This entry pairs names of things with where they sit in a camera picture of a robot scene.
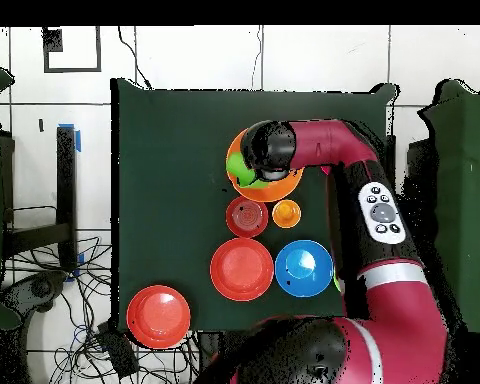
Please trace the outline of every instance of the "small orange bowl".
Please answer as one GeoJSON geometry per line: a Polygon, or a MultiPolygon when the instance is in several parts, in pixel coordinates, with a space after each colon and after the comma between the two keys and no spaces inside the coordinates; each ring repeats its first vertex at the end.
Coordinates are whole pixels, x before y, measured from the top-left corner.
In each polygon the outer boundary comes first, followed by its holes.
{"type": "Polygon", "coordinates": [[[272,209],[272,219],[281,228],[292,228],[300,221],[300,207],[290,199],[277,202],[272,209]]]}

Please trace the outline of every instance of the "blue bowl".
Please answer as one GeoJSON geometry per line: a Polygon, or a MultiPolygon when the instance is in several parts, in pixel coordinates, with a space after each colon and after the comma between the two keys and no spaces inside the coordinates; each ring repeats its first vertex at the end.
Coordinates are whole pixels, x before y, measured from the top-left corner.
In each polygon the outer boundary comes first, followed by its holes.
{"type": "Polygon", "coordinates": [[[311,297],[323,292],[334,275],[329,252],[311,240],[297,240],[279,252],[275,263],[278,284],[295,297],[311,297]]]}

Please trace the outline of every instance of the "plate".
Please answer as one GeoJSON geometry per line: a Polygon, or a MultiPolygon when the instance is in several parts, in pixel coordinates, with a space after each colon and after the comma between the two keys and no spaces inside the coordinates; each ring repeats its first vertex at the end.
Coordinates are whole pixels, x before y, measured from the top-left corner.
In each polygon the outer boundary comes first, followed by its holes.
{"type": "Polygon", "coordinates": [[[167,349],[180,342],[190,328],[190,308],[171,287],[155,285],[139,291],[131,300],[126,322],[144,346],[167,349]]]}
{"type": "Polygon", "coordinates": [[[267,291],[274,277],[274,262],[261,243],[235,238],[213,254],[210,276],[217,291],[230,300],[247,302],[267,291]]]}

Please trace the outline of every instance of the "small red bowl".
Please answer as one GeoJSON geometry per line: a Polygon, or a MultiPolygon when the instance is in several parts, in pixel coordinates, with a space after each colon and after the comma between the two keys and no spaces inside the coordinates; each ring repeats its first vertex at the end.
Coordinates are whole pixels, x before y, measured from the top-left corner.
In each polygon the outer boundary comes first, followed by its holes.
{"type": "Polygon", "coordinates": [[[187,334],[190,308],[173,288],[150,286],[133,297],[126,312],[126,322],[133,336],[144,346],[167,349],[187,334]]]}
{"type": "Polygon", "coordinates": [[[226,209],[226,224],[238,237],[256,237],[267,228],[267,206],[243,196],[237,197],[226,209]]]}
{"type": "Polygon", "coordinates": [[[213,254],[210,276],[217,291],[230,300],[247,302],[267,291],[274,277],[270,252],[260,242],[236,238],[213,254]]]}

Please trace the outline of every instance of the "white button panel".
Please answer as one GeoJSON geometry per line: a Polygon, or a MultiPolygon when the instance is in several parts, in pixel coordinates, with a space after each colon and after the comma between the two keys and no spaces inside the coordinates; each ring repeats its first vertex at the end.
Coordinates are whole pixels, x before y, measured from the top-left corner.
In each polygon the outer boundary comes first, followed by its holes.
{"type": "Polygon", "coordinates": [[[405,240],[405,229],[400,219],[400,213],[396,207],[391,192],[381,183],[368,183],[359,191],[359,204],[363,211],[364,222],[368,227],[370,236],[380,243],[398,244],[405,240]],[[386,204],[395,210],[395,220],[388,223],[380,223],[372,219],[371,210],[377,204],[386,204]]]}

